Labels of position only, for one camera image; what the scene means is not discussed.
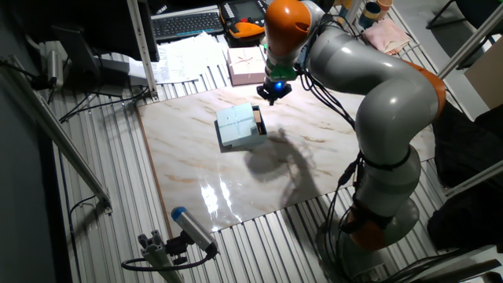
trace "blue led light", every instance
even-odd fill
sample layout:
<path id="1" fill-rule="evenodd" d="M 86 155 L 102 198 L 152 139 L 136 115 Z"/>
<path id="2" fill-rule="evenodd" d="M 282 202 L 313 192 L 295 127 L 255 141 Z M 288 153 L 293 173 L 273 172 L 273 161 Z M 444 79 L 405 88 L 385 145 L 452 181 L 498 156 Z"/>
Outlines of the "blue led light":
<path id="1" fill-rule="evenodd" d="M 274 89 L 276 89 L 276 90 L 282 90 L 283 89 L 283 82 L 277 82 L 274 85 Z"/>

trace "metal frame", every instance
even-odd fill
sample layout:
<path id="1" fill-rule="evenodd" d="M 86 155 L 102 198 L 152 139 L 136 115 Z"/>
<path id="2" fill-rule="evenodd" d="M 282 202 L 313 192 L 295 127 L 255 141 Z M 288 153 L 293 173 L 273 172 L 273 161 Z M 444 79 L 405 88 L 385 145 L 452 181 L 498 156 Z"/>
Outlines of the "metal frame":
<path id="1" fill-rule="evenodd" d="M 140 9 L 138 8 L 138 0 L 127 0 L 127 6 L 133 21 L 133 28 L 135 30 L 136 41 L 140 50 L 141 61 L 143 62 L 143 69 L 149 82 L 149 90 L 153 99 L 157 98 L 156 80 L 154 79 L 154 71 L 152 70 L 152 62 L 150 61 L 149 48 L 147 40 L 145 39 L 145 32 L 143 24 L 141 23 Z"/>
<path id="2" fill-rule="evenodd" d="M 15 57 L 10 58 L 11 64 L 21 65 Z M 21 100 L 30 109 L 37 122 L 42 125 L 44 131 L 50 136 L 60 151 L 66 156 L 84 182 L 96 194 L 100 202 L 105 206 L 105 212 L 112 212 L 112 204 L 108 192 L 104 190 L 96 175 L 91 171 L 87 162 L 80 155 L 70 137 L 64 132 L 63 127 L 50 111 L 46 101 L 33 91 L 25 75 L 11 68 L 0 68 L 6 81 L 11 82 Z"/>
<path id="3" fill-rule="evenodd" d="M 486 37 L 490 31 L 496 27 L 503 19 L 503 5 L 499 5 L 492 15 L 484 22 L 482 26 L 468 39 L 467 42 L 450 58 L 447 65 L 440 71 L 437 76 L 440 79 L 445 79 L 473 50 L 480 44 L 480 41 Z"/>
<path id="4" fill-rule="evenodd" d="M 456 0 L 449 0 L 449 2 L 447 2 L 447 4 L 445 6 L 443 6 L 443 8 L 440 10 L 440 12 L 438 12 L 435 17 L 433 18 L 433 20 L 431 20 L 428 25 L 426 26 L 427 29 L 432 29 L 432 28 L 437 28 L 437 27 L 442 27 L 442 26 L 445 26 L 447 24 L 455 24 L 455 23 L 460 23 L 460 22 L 464 22 L 466 21 L 465 18 L 463 19 L 459 19 L 459 20 L 452 20 L 452 21 L 449 21 L 449 22 L 446 22 L 446 23 L 441 23 L 441 24 L 434 24 L 439 18 L 440 16 L 442 16 L 442 14 L 447 10 L 447 8 L 449 8 L 450 4 L 452 4 L 452 2 L 455 2 Z"/>
<path id="5" fill-rule="evenodd" d="M 484 182 L 487 179 L 500 174 L 501 172 L 503 172 L 503 160 L 487 168 L 486 170 L 478 173 L 477 175 L 471 177 L 470 179 L 462 182 L 461 184 L 453 187 L 452 189 L 449 190 L 448 193 L 446 193 L 446 196 L 454 197 L 457 194 L 463 193 L 465 190 L 470 189 L 473 186 L 476 186 L 479 183 Z"/>
<path id="6" fill-rule="evenodd" d="M 348 24 L 353 24 L 354 20 L 356 19 L 356 14 L 360 10 L 360 7 L 364 2 L 365 1 L 363 0 L 353 0 L 353 3 L 351 3 L 351 7 L 346 15 L 346 20 Z"/>

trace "black keyboard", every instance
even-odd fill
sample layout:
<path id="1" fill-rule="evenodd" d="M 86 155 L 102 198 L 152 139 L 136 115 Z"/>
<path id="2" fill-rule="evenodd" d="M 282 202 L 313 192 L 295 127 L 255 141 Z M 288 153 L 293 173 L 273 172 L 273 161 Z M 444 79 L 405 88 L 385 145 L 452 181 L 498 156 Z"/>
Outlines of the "black keyboard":
<path id="1" fill-rule="evenodd" d="M 152 23 L 157 42 L 195 36 L 203 31 L 209 35 L 223 33 L 218 13 L 166 17 L 152 20 Z"/>

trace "white marble surface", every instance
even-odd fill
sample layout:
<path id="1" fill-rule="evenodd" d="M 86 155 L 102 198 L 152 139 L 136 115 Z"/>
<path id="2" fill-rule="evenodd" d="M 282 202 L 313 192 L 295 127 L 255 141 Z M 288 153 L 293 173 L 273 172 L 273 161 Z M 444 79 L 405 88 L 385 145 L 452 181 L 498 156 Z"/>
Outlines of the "white marble surface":
<path id="1" fill-rule="evenodd" d="M 299 83 L 269 106 L 256 85 L 228 87 L 138 108 L 167 213 L 185 206 L 220 230 L 332 192 L 358 153 L 356 135 Z M 355 117 L 363 96 L 332 92 Z M 259 105 L 268 140 L 241 150 L 218 143 L 216 111 Z M 434 156 L 431 128 L 412 141 L 421 160 Z M 181 231 L 168 217 L 174 236 Z"/>

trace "cardboard box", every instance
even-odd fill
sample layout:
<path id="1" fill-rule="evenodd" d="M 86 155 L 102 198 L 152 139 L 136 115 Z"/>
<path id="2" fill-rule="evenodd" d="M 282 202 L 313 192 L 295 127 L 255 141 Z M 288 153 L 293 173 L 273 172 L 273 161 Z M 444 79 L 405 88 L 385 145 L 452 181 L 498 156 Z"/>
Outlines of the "cardboard box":
<path id="1" fill-rule="evenodd" d="M 259 47 L 229 48 L 228 54 L 233 86 L 264 82 L 266 63 Z"/>
<path id="2" fill-rule="evenodd" d="M 464 75 L 489 109 L 503 104 L 503 39 L 498 40 Z"/>
<path id="3" fill-rule="evenodd" d="M 218 132 L 223 146 L 254 145 L 267 139 L 262 116 L 260 121 L 255 118 L 256 110 L 260 111 L 259 106 L 248 102 L 217 111 Z"/>

